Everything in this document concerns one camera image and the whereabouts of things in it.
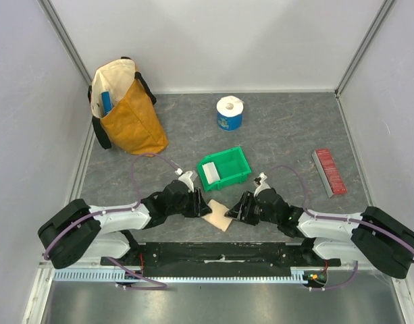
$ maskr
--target marble surface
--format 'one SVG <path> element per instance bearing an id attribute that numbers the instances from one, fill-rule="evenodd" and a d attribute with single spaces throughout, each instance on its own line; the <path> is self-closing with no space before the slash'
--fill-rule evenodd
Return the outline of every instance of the marble surface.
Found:
<path id="1" fill-rule="evenodd" d="M 291 165 L 304 177 L 309 189 L 307 206 L 329 213 L 354 213 L 367 206 L 357 166 L 342 118 L 332 93 L 254 93 L 233 94 L 244 101 L 242 126 L 225 132 L 216 123 L 215 105 L 226 94 L 159 95 L 155 105 L 169 146 L 163 155 L 184 170 L 195 170 L 197 163 L 212 153 L 241 146 L 252 169 L 243 184 L 221 191 L 203 193 L 208 202 L 215 199 L 231 208 L 245 190 L 254 190 L 251 181 L 260 172 L 277 164 Z M 311 158 L 315 149 L 329 148 L 348 189 L 342 196 L 328 198 Z M 90 156 L 81 197 L 89 205 L 125 205 L 136 197 L 130 180 L 133 156 L 119 148 L 103 150 L 96 141 Z M 301 205 L 303 192 L 294 174 L 286 169 L 268 174 L 268 184 L 292 205 Z M 141 158 L 135 167 L 136 181 L 143 197 L 176 179 L 172 168 L 158 158 Z M 199 178 L 195 186 L 202 187 Z M 249 226 L 233 221 L 222 232 L 203 219 L 168 217 L 158 227 L 133 231 L 142 241 L 162 242 L 287 242 L 270 223 Z"/>

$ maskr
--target yellow bag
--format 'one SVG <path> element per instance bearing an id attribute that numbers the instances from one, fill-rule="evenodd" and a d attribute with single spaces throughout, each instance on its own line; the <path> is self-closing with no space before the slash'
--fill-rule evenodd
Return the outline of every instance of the yellow bag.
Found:
<path id="1" fill-rule="evenodd" d="M 105 115 L 102 92 L 109 92 L 112 110 Z M 158 153 L 168 145 L 155 114 L 156 98 L 135 63 L 122 57 L 100 67 L 88 89 L 93 127 L 104 149 L 111 142 L 131 154 Z"/>

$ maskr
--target toilet paper roll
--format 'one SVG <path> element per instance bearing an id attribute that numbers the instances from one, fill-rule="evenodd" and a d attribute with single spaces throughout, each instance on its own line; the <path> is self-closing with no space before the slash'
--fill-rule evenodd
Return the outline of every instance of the toilet paper roll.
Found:
<path id="1" fill-rule="evenodd" d="M 223 97 L 217 103 L 217 124 L 223 130 L 232 131 L 241 126 L 243 102 L 234 96 Z"/>

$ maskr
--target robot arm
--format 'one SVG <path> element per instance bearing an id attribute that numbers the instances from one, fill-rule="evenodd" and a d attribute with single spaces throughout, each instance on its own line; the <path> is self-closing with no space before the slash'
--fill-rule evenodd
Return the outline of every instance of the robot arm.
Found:
<path id="1" fill-rule="evenodd" d="M 376 225 L 414 248 L 414 232 L 409 228 L 377 207 L 367 207 L 362 213 L 318 215 L 312 210 L 290 206 L 266 179 L 261 173 L 255 179 L 255 192 L 245 192 L 226 216 L 251 225 L 259 221 L 274 223 L 287 236 L 304 238 L 303 244 L 310 245 L 325 260 L 360 261 L 392 277 L 406 278 L 413 253 L 364 224 Z"/>
<path id="2" fill-rule="evenodd" d="M 98 207 L 88 206 L 83 199 L 73 200 L 40 228 L 38 236 L 46 249 L 55 244 L 49 258 L 56 269 L 68 267 L 81 258 L 83 261 L 102 256 L 119 259 L 138 246 L 128 230 L 161 225 L 168 216 L 177 213 L 201 217 L 211 212 L 200 190 L 193 185 L 196 176 L 187 171 L 163 191 L 130 205 Z"/>

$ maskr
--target green storage crate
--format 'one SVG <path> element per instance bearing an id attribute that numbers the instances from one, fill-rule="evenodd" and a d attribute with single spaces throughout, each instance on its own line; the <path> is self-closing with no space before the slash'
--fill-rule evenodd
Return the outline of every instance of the green storage crate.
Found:
<path id="1" fill-rule="evenodd" d="M 215 168 L 219 174 L 220 180 L 208 184 L 207 177 L 202 166 L 208 162 L 214 162 Z M 204 157 L 198 163 L 198 173 L 201 178 L 205 191 L 221 190 L 223 187 L 231 184 L 241 184 L 252 170 L 247 163 L 242 149 L 238 147 L 231 148 L 219 153 L 214 153 Z"/>

